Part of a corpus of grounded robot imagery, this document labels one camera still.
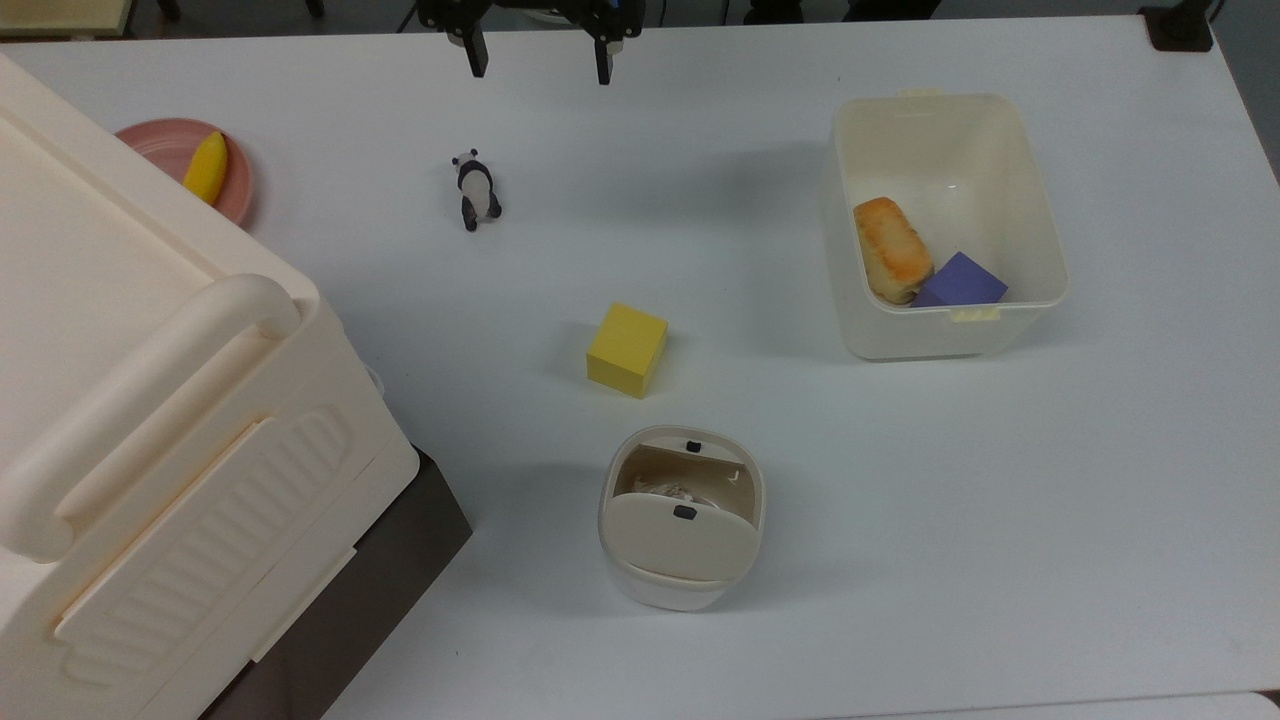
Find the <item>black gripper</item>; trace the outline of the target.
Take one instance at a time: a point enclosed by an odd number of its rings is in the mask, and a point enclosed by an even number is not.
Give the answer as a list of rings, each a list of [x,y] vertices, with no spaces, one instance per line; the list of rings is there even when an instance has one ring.
[[[616,42],[639,36],[646,15],[644,1],[416,1],[415,17],[422,27],[463,45],[472,76],[483,78],[489,53],[481,22],[493,8],[553,15],[586,32],[594,38],[596,78],[602,86],[612,81]]]

